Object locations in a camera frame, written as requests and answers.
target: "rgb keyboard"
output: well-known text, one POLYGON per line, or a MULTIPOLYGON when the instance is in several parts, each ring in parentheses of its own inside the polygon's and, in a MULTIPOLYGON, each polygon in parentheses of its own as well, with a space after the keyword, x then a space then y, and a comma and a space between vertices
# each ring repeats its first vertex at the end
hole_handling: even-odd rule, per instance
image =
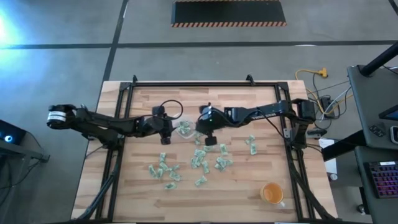
POLYGON ((398 197, 398 161, 367 162, 365 168, 377 198, 398 197))

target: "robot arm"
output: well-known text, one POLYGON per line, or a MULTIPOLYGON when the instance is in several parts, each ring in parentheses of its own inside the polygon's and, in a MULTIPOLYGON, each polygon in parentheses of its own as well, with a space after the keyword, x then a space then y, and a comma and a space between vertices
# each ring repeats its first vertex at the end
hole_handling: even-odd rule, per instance
POLYGON ((208 136, 205 142, 207 146, 211 146, 217 144, 216 137, 213 136, 214 130, 226 127, 238 128, 254 120, 283 116, 294 123, 289 142, 297 147, 304 147, 307 127, 315 121, 315 109, 313 103, 308 100, 296 99, 292 103, 297 105, 298 115, 286 100, 255 108, 226 107, 224 111, 213 108, 209 103, 200 107, 201 115, 196 130, 208 136))
POLYGON ((163 106, 152 109, 152 114, 119 119, 88 111, 85 106, 77 108, 73 105, 50 106, 47 126, 52 129, 73 129, 84 137, 94 137, 106 145, 113 147, 123 136, 143 138, 160 134, 163 145, 170 144, 174 130, 170 118, 164 113, 163 106))

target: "gray floor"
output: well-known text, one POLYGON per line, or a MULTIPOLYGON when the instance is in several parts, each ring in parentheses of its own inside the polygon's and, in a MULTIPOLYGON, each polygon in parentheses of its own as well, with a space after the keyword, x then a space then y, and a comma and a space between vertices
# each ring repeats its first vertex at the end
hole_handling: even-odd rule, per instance
MULTIPOLYGON (((281 0, 287 27, 170 27, 171 0, 130 0, 120 43, 394 40, 398 16, 388 1, 281 0)), ((1 44, 95 44, 112 42, 122 0, 0 1, 1 44)), ((346 68, 365 64, 388 45, 324 47, 218 47, 118 49, 110 80, 288 80, 301 68, 326 67, 324 88, 348 80, 346 68)), ((70 218, 87 141, 73 131, 46 127, 48 105, 84 103, 95 110, 109 49, 0 50, 0 119, 34 133, 51 154, 19 185, 8 223, 48 223, 70 218)), ((389 65, 397 65, 393 60, 389 65)), ((309 88, 312 75, 301 73, 309 88)), ((349 84, 330 88, 338 96, 349 84)), ((354 99, 326 135, 343 138, 359 129, 354 99)), ((338 161, 352 164, 353 157, 338 161)), ((332 185, 340 218, 367 221, 354 207, 358 188, 332 185)))

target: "wooden table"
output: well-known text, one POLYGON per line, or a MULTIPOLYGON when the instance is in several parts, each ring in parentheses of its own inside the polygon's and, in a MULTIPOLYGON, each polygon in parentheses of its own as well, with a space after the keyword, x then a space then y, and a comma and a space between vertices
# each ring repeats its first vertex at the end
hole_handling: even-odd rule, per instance
MULTIPOLYGON (((303 81, 288 83, 291 99, 307 98, 303 81)), ((98 113, 114 116, 119 84, 120 82, 104 82, 98 113)), ((135 87, 130 116, 149 114, 153 106, 169 99, 181 101, 184 106, 183 116, 193 121, 198 118, 198 107, 206 105, 209 101, 219 109, 225 106, 251 108, 276 102, 274 88, 271 87, 135 87)), ((173 103, 166 104, 165 107, 169 115, 175 115, 180 111, 179 106, 173 103)), ((279 118, 271 118, 271 121, 280 127, 279 118)), ((216 152, 208 153, 205 157, 210 165, 210 173, 206 175, 208 182, 200 187, 196 187, 194 181, 203 175, 203 169, 190 167, 190 159, 194 150, 198 148, 194 144, 194 138, 186 140, 174 133, 172 143, 168 146, 160 144, 159 135, 128 138, 124 147, 114 221, 296 221, 284 143, 275 129, 263 119, 241 128, 218 130, 215 136, 219 144, 227 145, 227 158, 232 159, 234 164, 225 172, 219 172, 214 168, 215 159, 220 156, 219 148, 216 152), (250 134, 256 137, 258 154, 255 156, 250 155, 249 146, 244 143, 250 134), (178 187, 175 190, 164 190, 164 185, 172 181, 168 174, 164 175, 162 180, 155 180, 149 175, 148 166, 153 164, 158 168, 161 152, 167 153, 167 165, 180 164, 181 169, 178 173, 182 180, 177 182, 178 187), (276 182, 282 186, 285 208, 261 200, 260 188, 269 182, 276 182)), ((98 146, 98 141, 91 142, 88 152, 98 146)), ((329 213, 337 217, 321 154, 310 148, 304 152, 311 190, 329 213)), ((105 158, 106 150, 101 149, 85 161, 72 218, 82 214, 98 193, 105 158)), ((300 197, 304 216, 308 217, 301 190, 300 197)), ((103 216, 108 211, 107 204, 106 201, 103 216)))

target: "black floor mat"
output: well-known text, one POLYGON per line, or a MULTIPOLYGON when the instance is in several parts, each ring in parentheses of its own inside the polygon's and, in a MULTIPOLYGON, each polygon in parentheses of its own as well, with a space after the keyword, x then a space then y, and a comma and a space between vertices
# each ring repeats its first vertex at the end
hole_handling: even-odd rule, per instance
POLYGON ((173 3, 172 27, 286 26, 278 0, 188 0, 173 3))

